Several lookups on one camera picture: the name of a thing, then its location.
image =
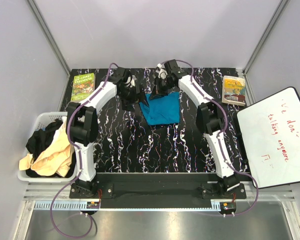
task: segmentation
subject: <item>folded blue shirt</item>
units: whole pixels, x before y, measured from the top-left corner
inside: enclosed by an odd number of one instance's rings
[[[149,100],[149,107],[140,102],[140,108],[148,125],[178,124],[180,122],[179,92],[172,92],[168,96]]]

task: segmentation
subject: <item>black cloth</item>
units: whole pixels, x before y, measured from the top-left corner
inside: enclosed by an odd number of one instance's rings
[[[32,136],[29,138],[27,144],[25,145],[28,152],[33,154],[34,162],[37,160],[39,155],[51,145],[56,130],[58,130],[62,124],[63,122],[61,120],[55,119],[54,122],[46,126],[44,130],[39,129],[38,131],[34,131]],[[72,176],[75,170],[75,165],[76,165],[76,154],[73,154],[70,170],[66,174],[65,178],[69,178]],[[25,170],[25,173],[31,178],[45,177],[37,174],[35,171],[31,170],[30,168]],[[51,178],[51,177],[61,177],[61,176],[55,173],[47,177]]]

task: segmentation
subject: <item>marble tabletop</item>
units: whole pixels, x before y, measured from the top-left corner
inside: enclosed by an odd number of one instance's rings
[[[153,68],[132,68],[146,93],[154,85]],[[70,102],[74,76],[94,73],[97,87],[107,69],[73,69],[64,94],[61,111]],[[194,78],[212,97],[221,99],[223,76],[237,77],[235,68],[195,68]],[[215,172],[214,158],[207,140],[196,127],[197,108],[182,91],[180,123],[149,126],[138,104],[135,112],[121,110],[119,97],[112,98],[98,113],[99,134],[94,144],[97,172],[120,173],[203,173]],[[225,143],[230,159],[237,170],[245,171],[235,136],[233,116],[242,107],[222,104],[228,117]]]

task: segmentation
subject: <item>yellow cloth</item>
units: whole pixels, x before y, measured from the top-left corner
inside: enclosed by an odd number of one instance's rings
[[[54,136],[51,145],[39,155],[35,162],[32,154],[29,153],[21,159],[19,161],[19,170],[31,168],[31,170],[41,176],[51,176],[57,173],[65,177],[70,169],[74,152],[73,146],[68,141],[65,121],[60,129],[55,132]]]

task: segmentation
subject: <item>book cover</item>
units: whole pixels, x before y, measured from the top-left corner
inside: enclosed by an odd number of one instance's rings
[[[246,105],[246,83],[244,78],[235,76],[223,77],[222,102],[239,106]]]
[[[73,79],[71,102],[78,103],[95,90],[95,74],[88,73],[75,76]]]

